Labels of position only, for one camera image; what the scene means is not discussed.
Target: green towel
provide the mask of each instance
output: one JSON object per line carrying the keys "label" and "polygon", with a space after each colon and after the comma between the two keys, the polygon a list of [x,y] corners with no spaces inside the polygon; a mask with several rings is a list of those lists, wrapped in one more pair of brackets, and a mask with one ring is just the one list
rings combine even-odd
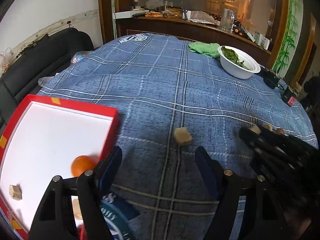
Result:
{"label": "green towel", "polygon": [[189,48],[191,52],[197,52],[200,54],[207,55],[209,57],[219,57],[220,54],[218,52],[218,47],[220,45],[218,43],[202,43],[202,42],[193,42],[189,43]]}

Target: green bamboo painting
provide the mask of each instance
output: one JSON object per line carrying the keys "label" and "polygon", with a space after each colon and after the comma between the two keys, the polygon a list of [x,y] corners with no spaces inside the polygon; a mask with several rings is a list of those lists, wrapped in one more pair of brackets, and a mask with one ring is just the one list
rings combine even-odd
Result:
{"label": "green bamboo painting", "polygon": [[301,14],[302,7],[302,0],[289,0],[285,34],[279,54],[272,68],[272,70],[277,73],[284,72],[288,69],[293,54],[295,53],[302,25],[302,21],[298,22],[297,15]]}

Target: metal screw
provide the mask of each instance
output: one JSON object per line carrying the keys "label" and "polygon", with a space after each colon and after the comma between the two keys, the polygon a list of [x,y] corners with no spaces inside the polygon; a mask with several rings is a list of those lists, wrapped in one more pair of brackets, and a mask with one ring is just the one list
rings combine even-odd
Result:
{"label": "metal screw", "polygon": [[93,174],[93,170],[87,170],[84,172],[86,176],[91,176]]}
{"label": "metal screw", "polygon": [[59,175],[54,176],[54,177],[52,178],[52,180],[53,180],[54,182],[57,182],[57,181],[60,180],[60,176],[59,176]]}
{"label": "metal screw", "polygon": [[254,150],[255,150],[257,153],[260,153],[260,154],[262,153],[262,150],[260,150],[259,148],[255,148]]}
{"label": "metal screw", "polygon": [[233,174],[232,170],[224,170],[224,175],[231,176]]}
{"label": "metal screw", "polygon": [[258,175],[257,179],[258,179],[258,181],[265,181],[265,178],[262,175]]}

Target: orange ball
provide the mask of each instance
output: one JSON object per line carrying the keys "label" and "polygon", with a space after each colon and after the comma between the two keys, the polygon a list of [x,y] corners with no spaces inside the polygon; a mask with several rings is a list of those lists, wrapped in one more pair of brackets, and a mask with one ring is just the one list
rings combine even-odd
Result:
{"label": "orange ball", "polygon": [[74,177],[79,177],[86,170],[93,170],[96,163],[91,157],[86,155],[78,156],[71,164],[71,173]]}

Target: black chair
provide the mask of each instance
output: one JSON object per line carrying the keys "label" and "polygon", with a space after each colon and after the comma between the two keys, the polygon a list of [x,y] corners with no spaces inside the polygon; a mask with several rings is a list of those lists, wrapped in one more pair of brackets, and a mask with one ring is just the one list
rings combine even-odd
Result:
{"label": "black chair", "polygon": [[[94,50],[89,35],[68,28],[44,38],[13,63],[0,78],[0,136],[22,99],[41,89],[39,78],[54,76],[70,65],[76,52],[89,50]],[[0,236],[0,239],[18,239],[2,214]]]}

